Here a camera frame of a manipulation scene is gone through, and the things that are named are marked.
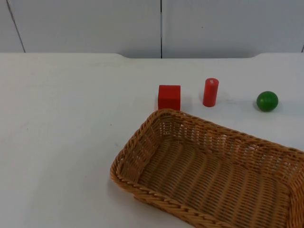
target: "white table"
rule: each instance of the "white table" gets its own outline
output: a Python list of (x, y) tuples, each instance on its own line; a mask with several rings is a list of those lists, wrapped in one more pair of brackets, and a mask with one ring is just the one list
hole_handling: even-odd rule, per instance
[[(109, 179), (115, 156), (154, 111), (159, 84), (181, 85), (187, 113), (304, 150), (302, 54), (0, 54), (0, 69), (1, 227), (188, 227)], [(213, 108), (201, 104), (207, 77), (220, 83)], [(279, 96), (271, 113), (253, 107), (265, 90)]]

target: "green wooden ball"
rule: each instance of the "green wooden ball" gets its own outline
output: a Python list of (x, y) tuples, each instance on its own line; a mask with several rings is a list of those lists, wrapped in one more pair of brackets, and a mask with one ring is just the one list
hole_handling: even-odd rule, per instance
[(279, 99), (274, 92), (262, 92), (256, 99), (256, 104), (263, 112), (274, 110), (279, 103)]

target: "wicker basket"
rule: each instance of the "wicker basket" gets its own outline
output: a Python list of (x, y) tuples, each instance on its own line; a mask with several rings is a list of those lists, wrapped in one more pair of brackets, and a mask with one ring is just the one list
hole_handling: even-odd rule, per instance
[(183, 112), (150, 115), (111, 178), (196, 227), (304, 227), (303, 152)]

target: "red wooden block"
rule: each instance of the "red wooden block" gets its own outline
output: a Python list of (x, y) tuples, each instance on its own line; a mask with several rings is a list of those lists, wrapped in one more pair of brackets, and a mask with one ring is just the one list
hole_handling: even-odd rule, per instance
[(160, 85), (158, 90), (158, 109), (171, 108), (181, 109), (181, 87), (180, 85)]

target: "white wall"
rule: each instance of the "white wall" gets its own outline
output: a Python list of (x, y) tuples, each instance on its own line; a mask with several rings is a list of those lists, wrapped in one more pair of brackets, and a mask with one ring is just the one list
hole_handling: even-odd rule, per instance
[(0, 1), (0, 52), (23, 52), (5, 0)]
[(163, 57), (301, 52), (304, 0), (162, 0)]
[(10, 0), (26, 52), (161, 56), (159, 0)]

